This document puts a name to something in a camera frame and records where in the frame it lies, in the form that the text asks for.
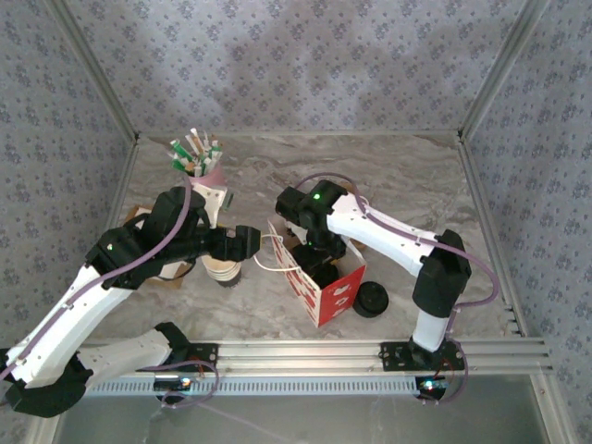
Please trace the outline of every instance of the marker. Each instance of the marker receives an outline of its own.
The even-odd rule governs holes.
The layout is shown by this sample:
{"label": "marker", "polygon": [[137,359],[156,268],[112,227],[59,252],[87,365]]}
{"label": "marker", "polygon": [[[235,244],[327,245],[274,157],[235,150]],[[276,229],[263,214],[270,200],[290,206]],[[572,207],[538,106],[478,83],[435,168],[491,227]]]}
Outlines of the marker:
{"label": "marker", "polygon": [[183,164],[181,164],[181,162],[178,159],[173,160],[170,165],[175,168],[178,169],[179,171],[183,171],[185,172],[185,166],[183,166]]}
{"label": "marker", "polygon": [[170,144],[173,147],[173,151],[177,153],[180,157],[187,159],[189,162],[193,161],[193,157],[191,157],[191,155],[187,153],[185,149],[181,146],[179,139],[171,141]]}

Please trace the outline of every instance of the pen holder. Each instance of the pen holder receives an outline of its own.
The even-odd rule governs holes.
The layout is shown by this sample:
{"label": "pen holder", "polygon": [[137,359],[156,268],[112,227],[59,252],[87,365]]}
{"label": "pen holder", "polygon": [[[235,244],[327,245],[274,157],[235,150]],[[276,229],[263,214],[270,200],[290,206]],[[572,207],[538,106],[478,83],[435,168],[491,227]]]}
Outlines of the pen holder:
{"label": "pen holder", "polygon": [[241,280],[241,263],[218,261],[210,255],[202,256],[207,274],[222,287],[234,287]]}
{"label": "pen holder", "polygon": [[201,176],[200,178],[189,177],[189,181],[191,182],[191,185],[194,183],[200,183],[209,188],[226,187],[224,170],[222,169],[220,162],[218,162],[216,166],[214,166],[214,169],[212,169],[212,171],[207,173],[205,176]]}

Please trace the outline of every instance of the cable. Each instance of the cable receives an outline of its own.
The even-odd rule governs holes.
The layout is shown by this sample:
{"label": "cable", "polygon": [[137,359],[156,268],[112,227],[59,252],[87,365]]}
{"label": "cable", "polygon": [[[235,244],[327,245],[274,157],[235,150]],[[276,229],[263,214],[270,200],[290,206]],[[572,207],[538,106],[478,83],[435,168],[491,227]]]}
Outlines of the cable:
{"label": "cable", "polygon": [[207,367],[210,370],[212,370],[214,372],[214,377],[216,378],[216,380],[214,381],[214,385],[212,386],[212,388],[210,388],[210,391],[208,391],[204,396],[202,396],[198,400],[187,401],[187,402],[181,401],[181,402],[177,402],[175,404],[168,404],[168,403],[166,403],[165,399],[170,396],[179,396],[183,399],[186,399],[186,398],[188,398],[187,395],[185,395],[184,393],[181,393],[180,391],[174,391],[174,390],[168,391],[163,396],[163,399],[161,400],[161,407],[166,408],[166,409],[175,410],[175,409],[182,409],[185,407],[194,407],[196,405],[199,405],[200,407],[203,407],[211,412],[225,416],[227,419],[232,419],[232,420],[237,421],[239,423],[245,424],[246,426],[253,428],[255,430],[258,430],[261,433],[264,433],[272,438],[277,439],[278,441],[289,442],[286,438],[284,438],[280,435],[276,435],[275,433],[270,432],[269,430],[265,430],[261,426],[255,424],[255,423],[252,423],[251,421],[243,419],[239,416],[235,416],[234,414],[222,412],[221,410],[218,410],[215,407],[204,404],[206,401],[208,401],[214,397],[214,394],[217,392],[218,387],[220,385],[220,374],[219,374],[217,368],[206,361],[189,360],[189,361],[183,361],[181,363],[175,363],[175,364],[165,364],[165,365],[155,365],[152,367],[144,367],[142,370],[147,371],[147,372],[163,372],[166,370],[174,370],[176,368],[183,367],[185,365],[202,365],[202,366]]}
{"label": "cable", "polygon": [[[282,238],[278,234],[264,234],[264,235],[261,236],[261,239],[262,238],[278,238],[278,239],[284,240],[284,238]],[[259,262],[259,259],[257,259],[257,255],[256,254],[253,256],[253,259],[255,260],[255,262],[261,268],[263,268],[264,270],[267,270],[267,271],[281,271],[281,272],[286,272],[286,271],[296,271],[296,270],[300,270],[301,269],[299,266],[292,266],[292,267],[289,267],[289,268],[269,268],[268,266],[262,265]]]}
{"label": "cable", "polygon": [[454,367],[452,366],[452,363],[450,362],[450,360],[446,359],[446,358],[442,358],[440,360],[440,367],[438,367],[437,372],[432,376],[432,379],[436,379],[438,377],[438,375],[440,374],[440,372],[442,371],[442,369],[444,368],[444,364],[448,365],[449,370],[451,370],[452,372],[452,377],[451,377],[451,381],[452,382],[454,380]]}
{"label": "cable", "polygon": [[177,222],[175,222],[175,225],[168,232],[168,234],[160,242],[158,242],[148,253],[143,254],[138,259],[131,261],[127,265],[123,265],[120,268],[117,268],[113,271],[110,271],[109,273],[106,273],[102,276],[93,279],[92,281],[82,286],[80,289],[76,290],[74,294],[64,304],[66,306],[62,306],[59,309],[57,309],[54,315],[52,315],[52,317],[50,317],[49,320],[39,329],[37,334],[31,338],[27,346],[17,356],[17,358],[11,364],[6,365],[4,371],[0,373],[0,381],[4,380],[8,375],[10,375],[10,373],[12,373],[12,371],[17,367],[18,361],[24,362],[27,359],[27,356],[29,356],[31,350],[35,347],[35,345],[39,343],[42,337],[45,336],[45,333],[47,333],[47,331],[49,331],[49,329],[54,326],[57,320],[68,310],[68,306],[71,306],[74,302],[76,302],[78,299],[84,296],[84,294],[86,294],[86,292],[93,288],[95,285],[100,285],[108,279],[115,278],[119,275],[122,275],[123,273],[127,273],[128,271],[137,266],[142,265],[144,262],[151,259],[155,254],[163,250],[168,245],[168,243],[171,242],[171,240],[177,235],[177,233],[183,226],[183,222],[185,222],[185,217],[187,217],[187,214],[189,213],[192,186],[189,181],[189,177],[187,175],[184,175],[183,177],[185,178],[185,198],[183,199],[183,207],[181,208],[179,217],[177,218]]}
{"label": "cable", "polygon": [[175,277],[160,277],[160,276],[158,276],[157,278],[159,280],[162,280],[163,282],[174,282],[176,280],[185,278],[187,275],[190,274],[191,271],[193,271],[193,268],[195,268],[195,262],[193,262],[188,269],[186,269],[183,273],[181,273],[178,276],[175,276]]}
{"label": "cable", "polygon": [[141,215],[137,215],[137,216],[133,217],[132,219],[130,219],[129,221],[125,222],[123,224],[123,226],[124,227],[130,227],[130,226],[135,227],[143,220],[146,220],[149,215],[150,215],[150,213],[142,213]]}
{"label": "cable", "polygon": [[439,248],[440,250],[446,250],[447,252],[457,254],[457,255],[467,259],[468,261],[475,263],[491,279],[491,284],[493,285],[493,289],[491,290],[491,294],[481,301],[460,302],[460,303],[455,304],[454,307],[452,307],[452,313],[450,314],[450,318],[449,318],[448,324],[446,326],[446,338],[450,342],[452,342],[456,345],[457,349],[459,350],[459,352],[462,355],[462,361],[464,363],[464,378],[462,379],[462,382],[461,382],[461,385],[459,386],[459,388],[454,393],[452,393],[452,395],[450,395],[448,398],[445,398],[444,400],[440,401],[439,403],[447,403],[447,402],[452,402],[452,401],[456,400],[459,396],[461,396],[461,394],[463,393],[463,391],[465,389],[465,386],[466,386],[466,383],[468,380],[468,376],[469,376],[469,365],[467,363],[466,354],[464,353],[461,343],[458,342],[456,339],[453,339],[450,337],[450,333],[452,332],[452,325],[454,324],[454,321],[456,319],[456,315],[461,311],[462,308],[476,307],[479,305],[486,305],[498,297],[498,294],[500,293],[500,280],[499,280],[498,276],[493,272],[493,270],[491,270],[487,266],[487,264],[485,262],[483,262],[481,259],[479,259],[478,257],[476,257],[470,253],[464,252],[463,250],[459,250],[458,248],[450,247],[449,245],[446,245],[445,243],[438,242],[436,240],[430,240],[430,239],[426,239],[426,238],[417,237],[411,233],[403,231],[402,229],[392,227],[391,225],[389,225],[389,224],[381,221],[377,217],[373,216],[371,212],[366,210],[364,201],[362,199],[362,196],[360,195],[360,191],[358,190],[358,187],[355,184],[355,182],[343,174],[330,173],[330,172],[312,174],[310,176],[305,177],[300,182],[298,182],[298,184],[294,188],[298,189],[303,185],[304,182],[306,182],[310,179],[315,179],[315,178],[319,178],[319,177],[323,177],[323,176],[329,176],[329,177],[332,176],[332,177],[344,179],[344,180],[347,180],[348,182],[350,182],[351,187],[353,188],[353,194],[355,195],[356,203],[358,203],[360,210],[369,220],[371,220],[372,222],[377,224],[379,227],[382,227],[392,233],[402,236],[403,238],[408,239],[410,241],[418,241],[418,242],[423,243],[425,245],[431,245],[435,248]]}

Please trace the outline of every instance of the metal frame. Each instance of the metal frame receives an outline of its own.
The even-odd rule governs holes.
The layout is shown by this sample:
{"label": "metal frame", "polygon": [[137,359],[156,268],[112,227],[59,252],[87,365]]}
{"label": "metal frame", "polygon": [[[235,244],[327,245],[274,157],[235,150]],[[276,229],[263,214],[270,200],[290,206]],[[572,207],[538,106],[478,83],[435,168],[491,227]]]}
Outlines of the metal frame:
{"label": "metal frame", "polygon": [[[183,392],[188,396],[206,395],[214,386],[215,378],[195,375],[166,374],[156,377],[127,376],[104,382],[94,387],[89,398],[108,398],[121,396],[165,395],[163,388],[154,391],[154,384],[171,383],[176,386],[180,378],[190,378],[193,382]],[[418,395],[414,376],[374,376],[374,377],[326,377],[326,376],[274,376],[274,377],[224,377],[218,385],[216,396],[319,396],[319,395]]]}
{"label": "metal frame", "polygon": [[121,206],[128,192],[128,186],[130,185],[131,173],[134,166],[136,165],[136,159],[138,158],[138,143],[133,141],[129,147],[128,155],[123,165],[123,171],[119,177],[117,188],[115,189],[115,196],[113,203],[111,203],[111,209],[109,210],[109,216],[105,223],[105,230],[113,228],[117,225],[119,220],[119,214],[121,213]]}
{"label": "metal frame", "polygon": [[[536,400],[547,429],[550,442],[567,444],[577,442],[573,425],[568,417],[552,364],[543,339],[528,338],[524,315],[518,303],[509,267],[495,230],[495,223],[486,204],[486,195],[478,177],[475,161],[466,143],[458,144],[469,190],[481,222],[488,252],[499,274],[502,297],[508,304],[509,329],[499,339],[464,339],[462,345],[467,353],[469,370],[475,375],[530,375]],[[109,227],[117,223],[123,198],[130,182],[131,172],[138,155],[138,147],[130,149],[116,199],[109,217]],[[296,378],[343,378],[387,375],[382,371],[378,358],[379,342],[369,340],[221,340],[218,365],[221,374],[239,380],[245,377]],[[88,341],[87,346],[97,345]],[[421,372],[413,376],[424,375]],[[133,378],[154,379],[154,375],[130,374],[123,380]],[[59,417],[49,420],[33,418],[26,443],[51,443],[59,424]]]}
{"label": "metal frame", "polygon": [[512,29],[503,46],[498,52],[496,60],[487,74],[481,89],[471,103],[471,107],[462,122],[460,131],[462,139],[470,140],[479,123],[487,114],[500,88],[510,75],[514,62],[518,59],[543,12],[547,9],[549,0],[526,0],[520,15],[514,21]]}
{"label": "metal frame", "polygon": [[57,26],[64,33],[64,37],[70,44],[72,51],[78,57],[86,73],[103,100],[107,110],[115,120],[117,127],[127,139],[128,142],[135,140],[135,131],[131,126],[123,106],[119,102],[115,91],[111,87],[109,80],[101,69],[99,62],[91,50],[88,42],[84,38],[78,23],[74,19],[69,7],[63,0],[44,0],[49,12],[57,22]]}
{"label": "metal frame", "polygon": [[[501,295],[504,301],[512,307],[518,333],[528,337],[528,326],[518,299],[518,292],[514,286],[510,267],[501,247],[493,215],[487,205],[485,188],[478,176],[478,169],[467,141],[459,142],[459,154],[469,184],[469,190],[473,194],[489,257],[499,277]],[[550,441],[552,443],[577,443],[578,438],[575,434],[574,424],[567,413],[567,405],[561,395],[557,377],[554,374],[533,375],[531,376],[531,382]]]}
{"label": "metal frame", "polygon": [[[273,136],[273,137],[289,137],[289,136],[419,136],[419,137],[430,137],[445,143],[454,143],[456,140],[456,129],[370,129],[370,130],[357,130],[357,129],[335,129],[335,130],[312,130],[312,131],[297,131],[290,129],[281,130],[269,130],[269,131],[258,131],[258,130],[237,130],[237,131],[223,131],[216,130],[216,136],[219,138],[233,137],[233,136],[244,136],[244,137],[257,137],[257,136]],[[142,137],[153,140],[170,141],[176,139],[179,136],[178,132],[168,131],[148,131],[143,132]]]}
{"label": "metal frame", "polygon": [[[384,382],[402,381],[408,376],[425,376],[431,372],[384,372],[378,357],[380,342],[384,340],[221,340],[217,368],[228,381],[245,378],[267,380],[283,378],[323,382],[347,380],[352,384],[379,381],[383,385],[370,388],[370,392],[384,391]],[[87,346],[106,345],[118,341],[111,339],[89,342]],[[540,338],[464,339],[462,347],[467,355],[469,370],[474,375],[536,375],[552,371],[548,349]],[[94,396],[149,395],[147,389],[160,374],[132,373],[122,376],[106,386],[99,386]],[[131,384],[142,384],[133,389]],[[240,395],[242,390],[230,395]],[[332,390],[332,394],[352,394],[352,391]],[[392,393],[413,393],[413,388],[393,389]],[[60,416],[51,419],[33,418],[26,444],[50,444],[59,427]],[[567,443],[554,439],[551,442]]]}

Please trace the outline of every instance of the white wire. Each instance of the white wire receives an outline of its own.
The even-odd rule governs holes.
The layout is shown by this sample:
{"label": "white wire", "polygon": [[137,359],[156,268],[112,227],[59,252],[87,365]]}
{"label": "white wire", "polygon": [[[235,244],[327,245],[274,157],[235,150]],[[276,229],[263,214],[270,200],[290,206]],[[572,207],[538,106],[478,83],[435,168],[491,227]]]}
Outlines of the white wire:
{"label": "white wire", "polygon": [[[264,234],[261,236],[261,239],[263,238],[277,238],[277,239],[282,239],[282,241],[284,240],[283,237],[279,236],[278,234]],[[255,263],[258,264],[261,268],[263,268],[264,270],[267,271],[279,271],[279,272],[286,272],[286,271],[296,271],[296,270],[300,270],[301,268],[299,266],[293,266],[290,268],[270,268],[268,266],[262,265],[259,262],[259,259],[257,259],[257,255],[254,254],[253,255],[253,259],[255,260]]]}

